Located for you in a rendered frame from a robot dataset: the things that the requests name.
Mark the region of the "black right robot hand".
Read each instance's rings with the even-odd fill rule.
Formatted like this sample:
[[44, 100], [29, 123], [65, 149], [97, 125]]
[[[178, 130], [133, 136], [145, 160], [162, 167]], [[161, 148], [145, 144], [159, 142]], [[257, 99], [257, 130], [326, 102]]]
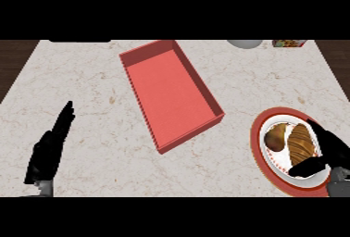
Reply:
[[344, 168], [350, 170], [350, 146], [344, 143], [339, 137], [328, 131], [313, 120], [305, 121], [314, 131], [319, 147], [322, 150], [320, 156], [311, 156], [288, 171], [291, 177], [307, 178], [329, 168]]

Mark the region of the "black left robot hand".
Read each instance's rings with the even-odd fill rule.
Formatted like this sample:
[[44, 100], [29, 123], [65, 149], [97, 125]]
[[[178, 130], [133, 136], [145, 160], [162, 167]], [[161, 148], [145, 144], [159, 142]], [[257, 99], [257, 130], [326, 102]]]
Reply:
[[65, 138], [74, 118], [72, 102], [68, 101], [51, 130], [46, 131], [38, 143], [32, 147], [23, 184], [53, 180], [62, 158]]

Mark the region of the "golden brown croissant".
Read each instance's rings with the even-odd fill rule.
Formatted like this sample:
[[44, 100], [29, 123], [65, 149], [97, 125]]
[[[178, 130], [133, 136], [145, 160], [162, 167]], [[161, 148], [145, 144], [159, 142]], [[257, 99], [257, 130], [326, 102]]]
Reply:
[[297, 166], [314, 155], [314, 144], [304, 124], [298, 124], [288, 136], [286, 147], [289, 152], [291, 166]]

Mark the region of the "white plate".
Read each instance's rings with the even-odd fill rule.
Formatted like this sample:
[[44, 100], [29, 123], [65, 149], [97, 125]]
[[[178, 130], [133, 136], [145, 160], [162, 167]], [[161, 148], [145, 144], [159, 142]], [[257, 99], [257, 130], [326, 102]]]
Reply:
[[[285, 129], [285, 149], [280, 152], [273, 152], [264, 143], [264, 136], [269, 130], [273, 128], [274, 125], [286, 123], [286, 129]], [[314, 155], [313, 156], [320, 156], [322, 155], [322, 150], [319, 147], [319, 142], [316, 138], [314, 131], [311, 130], [310, 125], [305, 122], [301, 122], [298, 118], [291, 117], [289, 115], [282, 115], [272, 117], [267, 122], [263, 125], [263, 129], [260, 131], [260, 144], [263, 145], [263, 155], [266, 158], [266, 162], [272, 167], [272, 170], [276, 172], [277, 176], [292, 185], [301, 188], [311, 188], [320, 185], [322, 180], [325, 178], [325, 173], [329, 173], [331, 168], [325, 167], [325, 169], [317, 172], [316, 174], [310, 175], [307, 178], [303, 178], [300, 176], [291, 177], [288, 175], [289, 169], [294, 167], [291, 166], [291, 160], [289, 160], [289, 152], [288, 152], [288, 147], [286, 147], [286, 139], [291, 134], [291, 131], [294, 127], [298, 124], [304, 124], [311, 136], [311, 141], [314, 144]]]

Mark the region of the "red cardboard box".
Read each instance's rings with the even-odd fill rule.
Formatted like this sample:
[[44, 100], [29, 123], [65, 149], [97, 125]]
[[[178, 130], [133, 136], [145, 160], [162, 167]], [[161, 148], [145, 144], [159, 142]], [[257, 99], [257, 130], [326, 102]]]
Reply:
[[220, 123], [224, 111], [176, 40], [119, 54], [156, 151], [165, 154]]

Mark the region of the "colourful printed box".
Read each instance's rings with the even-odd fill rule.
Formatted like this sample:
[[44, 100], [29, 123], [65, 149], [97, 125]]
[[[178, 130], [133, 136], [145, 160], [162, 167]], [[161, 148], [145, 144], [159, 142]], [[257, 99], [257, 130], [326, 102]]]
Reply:
[[273, 47], [303, 47], [307, 40], [273, 40]]

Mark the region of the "dark brown pastry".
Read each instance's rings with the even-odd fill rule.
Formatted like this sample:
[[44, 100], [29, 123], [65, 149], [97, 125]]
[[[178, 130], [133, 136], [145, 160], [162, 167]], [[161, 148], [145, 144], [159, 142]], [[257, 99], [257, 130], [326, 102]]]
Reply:
[[285, 149], [285, 129], [286, 123], [280, 123], [266, 133], [264, 143], [273, 152], [280, 152]]

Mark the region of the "red round placemat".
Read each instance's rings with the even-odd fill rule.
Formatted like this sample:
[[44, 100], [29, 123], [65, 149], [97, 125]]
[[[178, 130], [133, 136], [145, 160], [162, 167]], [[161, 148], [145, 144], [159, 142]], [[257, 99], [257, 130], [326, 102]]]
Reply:
[[311, 188], [301, 188], [289, 184], [277, 176], [276, 172], [272, 170], [272, 167], [266, 162], [266, 158], [264, 158], [263, 150], [261, 150], [263, 145], [260, 144], [260, 131], [263, 129], [263, 125], [267, 122], [267, 120], [272, 117], [282, 116], [282, 115], [289, 115], [291, 117], [300, 119], [301, 122], [305, 122], [305, 120], [308, 119], [308, 116], [305, 113], [288, 107], [273, 107], [260, 113], [260, 115], [257, 116], [252, 122], [251, 129], [249, 129], [249, 148], [251, 148], [255, 164], [267, 180], [283, 193], [289, 194], [291, 196], [326, 197], [328, 191], [325, 189], [325, 184], [329, 182], [329, 173], [325, 173], [325, 178], [319, 186], [311, 187]]

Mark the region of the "grey round object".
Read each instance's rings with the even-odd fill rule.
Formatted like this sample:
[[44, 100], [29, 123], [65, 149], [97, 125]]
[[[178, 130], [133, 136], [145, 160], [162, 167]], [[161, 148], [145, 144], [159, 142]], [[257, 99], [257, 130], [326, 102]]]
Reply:
[[261, 42], [261, 40], [229, 40], [229, 43], [241, 49], [252, 49]]

